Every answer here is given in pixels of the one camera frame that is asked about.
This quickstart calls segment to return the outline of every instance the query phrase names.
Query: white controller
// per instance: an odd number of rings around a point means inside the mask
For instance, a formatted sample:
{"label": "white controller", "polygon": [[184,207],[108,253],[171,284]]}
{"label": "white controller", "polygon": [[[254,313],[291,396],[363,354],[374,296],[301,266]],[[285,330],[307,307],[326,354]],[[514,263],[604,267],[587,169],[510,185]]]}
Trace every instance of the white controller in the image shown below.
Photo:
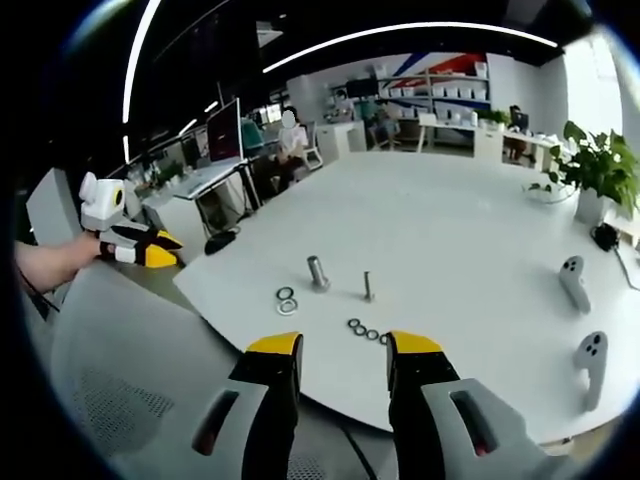
{"label": "white controller", "polygon": [[576,256],[569,258],[560,269],[560,283],[571,297],[574,305],[582,313],[591,312],[591,301],[582,278],[584,259]]}
{"label": "white controller", "polygon": [[573,356],[573,363],[579,370],[586,368],[589,373],[589,390],[585,397],[585,409],[595,410],[600,401],[604,372],[607,368],[609,341],[604,332],[587,335]]}

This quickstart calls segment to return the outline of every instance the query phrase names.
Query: black computer mouse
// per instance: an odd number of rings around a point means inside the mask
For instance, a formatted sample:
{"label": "black computer mouse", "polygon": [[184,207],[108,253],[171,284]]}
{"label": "black computer mouse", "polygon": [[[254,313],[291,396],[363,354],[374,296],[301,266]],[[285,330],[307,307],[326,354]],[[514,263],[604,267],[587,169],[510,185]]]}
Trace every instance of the black computer mouse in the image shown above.
{"label": "black computer mouse", "polygon": [[206,255],[213,255],[214,253],[222,250],[236,239],[236,232],[222,232],[214,235],[204,246],[204,253]]}

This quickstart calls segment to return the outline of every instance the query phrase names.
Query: green leaves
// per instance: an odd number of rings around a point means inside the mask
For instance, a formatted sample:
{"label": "green leaves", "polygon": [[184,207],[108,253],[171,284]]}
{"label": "green leaves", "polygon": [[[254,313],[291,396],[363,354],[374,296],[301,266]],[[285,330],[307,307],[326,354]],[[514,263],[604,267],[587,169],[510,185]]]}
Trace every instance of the green leaves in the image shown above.
{"label": "green leaves", "polygon": [[577,145],[580,145],[580,140],[586,140],[587,138],[587,134],[571,120],[564,125],[563,135],[567,140],[573,138]]}
{"label": "green leaves", "polygon": [[622,135],[611,130],[594,135],[587,134],[575,123],[569,121],[564,126],[564,137],[572,138],[579,147],[571,160],[564,163],[560,157],[560,147],[553,147],[550,153],[558,164],[560,175],[546,172],[549,180],[576,188],[593,188],[598,196],[606,196],[622,205],[630,214],[638,208],[640,163],[633,156]]}

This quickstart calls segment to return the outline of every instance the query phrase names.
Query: ceiling light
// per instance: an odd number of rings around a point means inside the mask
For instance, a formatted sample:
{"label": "ceiling light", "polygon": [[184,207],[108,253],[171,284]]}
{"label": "ceiling light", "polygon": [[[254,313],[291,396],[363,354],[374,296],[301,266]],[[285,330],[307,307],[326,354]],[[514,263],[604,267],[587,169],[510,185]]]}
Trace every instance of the ceiling light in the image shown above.
{"label": "ceiling light", "polygon": [[476,30],[490,30],[492,32],[498,33],[507,33],[509,35],[515,35],[518,37],[526,38],[528,40],[532,40],[534,42],[539,42],[544,45],[548,45],[549,47],[556,48],[558,44],[556,42],[552,42],[551,40],[547,40],[542,37],[538,37],[536,35],[531,35],[530,33],[521,32],[519,30],[513,30],[511,28],[498,27],[496,25],[484,25],[482,23],[464,23],[464,22],[416,22],[416,23],[403,23],[400,25],[390,25],[388,27],[379,27],[372,28],[371,30],[364,30],[362,32],[351,33],[349,35],[344,35],[342,37],[334,38],[333,40],[329,40],[327,42],[320,43],[313,47],[306,48],[298,53],[294,53],[293,55],[288,56],[287,58],[280,60],[279,62],[274,63],[273,65],[268,66],[264,70],[263,73],[269,73],[272,70],[275,70],[282,65],[291,62],[292,60],[296,60],[300,57],[303,57],[309,53],[316,52],[326,47],[330,47],[332,45],[336,45],[338,43],[346,42],[348,40],[353,40],[355,38],[365,37],[367,35],[374,35],[376,33],[385,33],[392,32],[395,30],[408,30],[410,28],[472,28]]}
{"label": "ceiling light", "polygon": [[204,113],[209,113],[211,110],[218,106],[218,101],[215,100],[211,105],[204,109]]}
{"label": "ceiling light", "polygon": [[187,123],[184,127],[182,127],[182,130],[180,130],[180,133],[178,133],[178,136],[181,137],[182,135],[184,135],[184,132],[186,132],[191,127],[193,127],[197,121],[198,119],[194,118],[189,123]]}
{"label": "ceiling light", "polygon": [[149,0],[140,24],[138,25],[138,31],[133,39],[133,45],[131,46],[131,55],[129,55],[129,64],[127,65],[127,75],[124,79],[124,102],[122,104],[122,123],[129,121],[129,109],[131,108],[131,92],[133,90],[133,78],[136,74],[136,66],[138,65],[138,59],[140,58],[140,51],[142,50],[142,43],[144,37],[147,35],[151,20],[158,9],[158,5],[162,0]]}
{"label": "ceiling light", "polygon": [[127,135],[122,137],[122,146],[124,147],[124,161],[129,163],[131,158],[129,158],[129,137]]}

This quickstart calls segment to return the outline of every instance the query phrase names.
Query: white table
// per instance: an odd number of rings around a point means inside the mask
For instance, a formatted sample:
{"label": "white table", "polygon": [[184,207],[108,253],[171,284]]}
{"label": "white table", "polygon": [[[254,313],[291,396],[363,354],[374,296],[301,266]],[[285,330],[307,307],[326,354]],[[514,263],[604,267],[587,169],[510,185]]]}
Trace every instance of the white table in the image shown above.
{"label": "white table", "polygon": [[453,130],[466,130],[474,133],[474,157],[481,160],[492,161],[493,163],[502,163],[502,148],[504,138],[513,138],[530,143],[533,146],[533,156],[536,159],[536,170],[542,171],[550,167],[549,159],[545,159],[545,152],[551,147],[558,145],[557,142],[551,142],[547,139],[530,137],[521,133],[510,132],[508,130],[500,132],[497,130],[487,130],[486,128],[472,127],[469,125],[455,125],[452,123],[436,124],[420,122],[420,139],[418,141],[417,153],[422,152],[426,131],[428,128],[448,128]]}
{"label": "white table", "polygon": [[[640,381],[640,294],[613,254],[573,221],[577,196],[532,203],[522,186],[540,173],[468,158],[352,154],[273,199],[234,243],[175,278],[203,317],[240,350],[287,331],[305,335],[302,392],[389,430],[386,352],[346,327],[360,318],[439,342],[461,377],[475,377],[524,415],[538,442],[576,435],[620,415]],[[314,293],[305,259],[331,280]],[[581,316],[557,272],[586,260],[593,311]],[[376,300],[365,303],[363,271]],[[275,311],[293,287],[299,311]],[[597,410],[581,410],[572,354],[601,329],[609,368]]]}
{"label": "white table", "polygon": [[238,173],[232,173],[239,164],[239,157],[215,162],[195,170],[178,185],[166,187],[143,200],[142,205],[153,224],[182,243],[178,255],[184,263],[201,255],[209,238],[196,205],[200,196],[219,185],[217,193],[229,222],[235,222],[243,213],[242,181]]}

